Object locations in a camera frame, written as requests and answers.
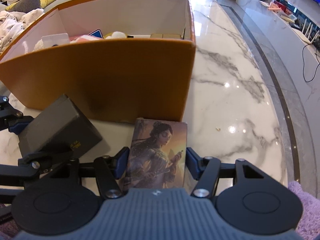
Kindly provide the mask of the white wifi router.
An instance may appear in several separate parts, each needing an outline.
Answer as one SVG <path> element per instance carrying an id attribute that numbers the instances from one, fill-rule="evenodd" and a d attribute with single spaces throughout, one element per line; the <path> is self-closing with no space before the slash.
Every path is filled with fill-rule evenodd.
<path id="1" fill-rule="evenodd" d="M 302 29 L 292 28 L 297 36 L 306 44 L 317 44 L 319 42 L 319 27 L 312 22 L 302 24 Z"/>

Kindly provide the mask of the white patterned blanket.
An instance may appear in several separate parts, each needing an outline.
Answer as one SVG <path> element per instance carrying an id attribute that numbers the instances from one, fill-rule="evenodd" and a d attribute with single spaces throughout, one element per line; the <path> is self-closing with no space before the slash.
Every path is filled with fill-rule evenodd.
<path id="1" fill-rule="evenodd" d="M 1 53 L 42 15 L 43 9 L 35 9 L 28 13 L 1 11 Z"/>

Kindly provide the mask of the illustrated woman card box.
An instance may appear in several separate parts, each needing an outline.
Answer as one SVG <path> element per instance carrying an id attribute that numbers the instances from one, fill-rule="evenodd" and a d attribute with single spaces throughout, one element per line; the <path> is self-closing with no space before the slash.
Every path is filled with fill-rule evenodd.
<path id="1" fill-rule="evenodd" d="M 122 190 L 182 187 L 186 147 L 185 122 L 137 119 Z"/>

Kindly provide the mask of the white marble tv console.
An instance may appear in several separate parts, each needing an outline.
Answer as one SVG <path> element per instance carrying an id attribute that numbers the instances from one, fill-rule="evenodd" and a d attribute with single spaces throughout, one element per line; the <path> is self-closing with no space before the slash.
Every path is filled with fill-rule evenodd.
<path id="1" fill-rule="evenodd" d="M 267 37 L 292 79 L 319 87 L 319 49 L 304 43 L 292 27 L 259 0 L 236 0 Z"/>

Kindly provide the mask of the purple fuzzy sleeve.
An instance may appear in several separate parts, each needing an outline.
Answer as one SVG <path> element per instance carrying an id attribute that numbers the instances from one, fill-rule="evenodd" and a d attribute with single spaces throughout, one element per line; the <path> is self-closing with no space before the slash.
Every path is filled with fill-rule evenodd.
<path id="1" fill-rule="evenodd" d="M 296 228 L 296 232 L 303 239 L 319 239 L 319 199 L 303 191 L 297 181 L 289 182 L 288 189 L 298 196 L 303 204 L 303 214 Z"/>

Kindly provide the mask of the grey checked cushion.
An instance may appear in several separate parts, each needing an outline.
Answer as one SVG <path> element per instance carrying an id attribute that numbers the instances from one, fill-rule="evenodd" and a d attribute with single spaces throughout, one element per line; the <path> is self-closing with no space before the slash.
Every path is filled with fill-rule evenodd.
<path id="1" fill-rule="evenodd" d="M 35 9 L 41 8 L 41 0 L 20 0 L 15 4 L 12 4 L 8 7 L 8 12 L 23 12 L 28 13 Z"/>

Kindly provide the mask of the dark grey box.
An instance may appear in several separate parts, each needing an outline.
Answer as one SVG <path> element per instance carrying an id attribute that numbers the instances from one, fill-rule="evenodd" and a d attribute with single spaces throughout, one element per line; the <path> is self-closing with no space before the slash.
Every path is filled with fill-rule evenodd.
<path id="1" fill-rule="evenodd" d="M 45 150 L 54 154 L 66 150 L 76 159 L 102 140 L 95 126 L 65 94 L 28 124 L 18 138 L 23 157 Z"/>

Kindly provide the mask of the orange cardboard storage box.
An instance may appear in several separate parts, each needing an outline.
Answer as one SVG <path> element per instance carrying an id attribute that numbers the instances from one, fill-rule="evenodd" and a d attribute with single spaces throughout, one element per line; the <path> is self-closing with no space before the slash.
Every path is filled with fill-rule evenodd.
<path id="1" fill-rule="evenodd" d="M 195 50 L 189 0 L 71 0 L 1 54 L 1 81 L 28 108 L 65 94 L 90 119 L 181 121 Z"/>

